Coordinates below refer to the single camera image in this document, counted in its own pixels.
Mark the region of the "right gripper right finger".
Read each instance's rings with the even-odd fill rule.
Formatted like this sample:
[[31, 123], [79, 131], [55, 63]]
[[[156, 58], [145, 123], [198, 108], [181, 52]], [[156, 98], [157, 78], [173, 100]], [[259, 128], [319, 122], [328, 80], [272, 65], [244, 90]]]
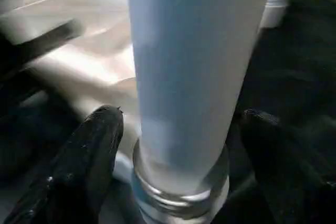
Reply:
[[214, 223], [335, 223], [335, 122], [246, 110], [238, 125], [250, 173]]

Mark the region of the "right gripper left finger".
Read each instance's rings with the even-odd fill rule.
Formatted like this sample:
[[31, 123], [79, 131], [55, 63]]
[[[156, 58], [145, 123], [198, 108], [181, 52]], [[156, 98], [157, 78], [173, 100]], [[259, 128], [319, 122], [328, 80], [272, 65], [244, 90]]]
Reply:
[[72, 133], [4, 223], [98, 223], [124, 132], [123, 112], [103, 105]]

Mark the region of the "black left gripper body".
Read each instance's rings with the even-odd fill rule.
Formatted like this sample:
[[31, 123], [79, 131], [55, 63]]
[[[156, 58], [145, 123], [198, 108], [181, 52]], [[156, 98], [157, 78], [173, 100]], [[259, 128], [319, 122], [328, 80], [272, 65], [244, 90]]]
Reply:
[[69, 20], [23, 42], [15, 42], [14, 25], [1, 24], [1, 86], [14, 78], [29, 75], [29, 64], [82, 35], [82, 25]]

